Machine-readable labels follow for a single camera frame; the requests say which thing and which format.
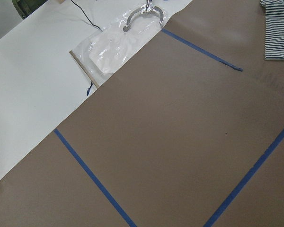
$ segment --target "striped cloth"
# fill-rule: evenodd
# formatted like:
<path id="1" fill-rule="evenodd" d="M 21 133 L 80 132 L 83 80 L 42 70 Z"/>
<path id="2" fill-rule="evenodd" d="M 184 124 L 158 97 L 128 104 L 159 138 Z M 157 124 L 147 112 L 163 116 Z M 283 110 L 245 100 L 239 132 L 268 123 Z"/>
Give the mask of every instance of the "striped cloth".
<path id="1" fill-rule="evenodd" d="M 261 0 L 266 8 L 265 59 L 284 59 L 284 0 Z"/>

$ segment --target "metal clamp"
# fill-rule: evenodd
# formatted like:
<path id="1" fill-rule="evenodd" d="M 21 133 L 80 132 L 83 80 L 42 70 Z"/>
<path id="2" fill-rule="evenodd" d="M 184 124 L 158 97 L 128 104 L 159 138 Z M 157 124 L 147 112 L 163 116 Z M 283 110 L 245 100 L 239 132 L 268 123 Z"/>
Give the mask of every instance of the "metal clamp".
<path id="1" fill-rule="evenodd" d="M 142 5 L 140 8 L 134 10 L 128 17 L 127 22 L 126 22 L 126 26 L 123 27 L 123 31 L 124 32 L 128 32 L 129 29 L 131 28 L 131 20 L 134 17 L 134 15 L 136 13 L 141 12 L 141 14 L 143 13 L 158 13 L 160 15 L 160 25 L 162 26 L 163 20 L 164 20 L 164 13 L 163 10 L 161 10 L 158 6 L 155 6 L 152 3 L 152 0 L 146 0 L 146 4 Z"/>

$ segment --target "plastic wrap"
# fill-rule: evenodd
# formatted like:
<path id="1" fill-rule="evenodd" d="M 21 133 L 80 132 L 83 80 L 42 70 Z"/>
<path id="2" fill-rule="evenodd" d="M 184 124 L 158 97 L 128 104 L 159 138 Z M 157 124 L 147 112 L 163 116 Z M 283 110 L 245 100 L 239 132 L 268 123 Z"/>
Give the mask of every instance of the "plastic wrap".
<path id="1" fill-rule="evenodd" d="M 131 20 L 131 29 L 124 32 L 123 27 L 131 12 L 142 5 L 125 12 L 102 28 L 102 32 L 94 32 L 72 50 L 100 86 L 147 44 L 170 18 L 163 9 L 162 24 L 159 23 L 159 14 L 155 12 L 137 13 Z"/>

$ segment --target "white table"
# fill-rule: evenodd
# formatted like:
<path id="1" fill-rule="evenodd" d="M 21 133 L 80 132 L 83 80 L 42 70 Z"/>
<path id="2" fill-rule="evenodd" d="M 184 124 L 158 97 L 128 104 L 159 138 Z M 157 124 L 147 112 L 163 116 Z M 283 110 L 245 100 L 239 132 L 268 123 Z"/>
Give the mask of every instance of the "white table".
<path id="1" fill-rule="evenodd" d="M 75 2 L 99 26 L 145 3 Z M 170 15 L 189 2 L 154 0 Z M 90 80 L 69 51 L 95 30 L 70 0 L 49 0 L 0 39 L 0 179 L 87 99 Z"/>

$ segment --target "green fabric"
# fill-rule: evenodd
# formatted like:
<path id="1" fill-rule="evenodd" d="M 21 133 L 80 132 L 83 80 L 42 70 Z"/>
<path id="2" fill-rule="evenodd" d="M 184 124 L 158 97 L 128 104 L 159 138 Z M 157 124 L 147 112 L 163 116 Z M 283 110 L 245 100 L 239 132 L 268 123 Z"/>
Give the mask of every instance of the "green fabric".
<path id="1" fill-rule="evenodd" d="M 12 0 L 19 15 L 25 19 L 47 0 Z"/>

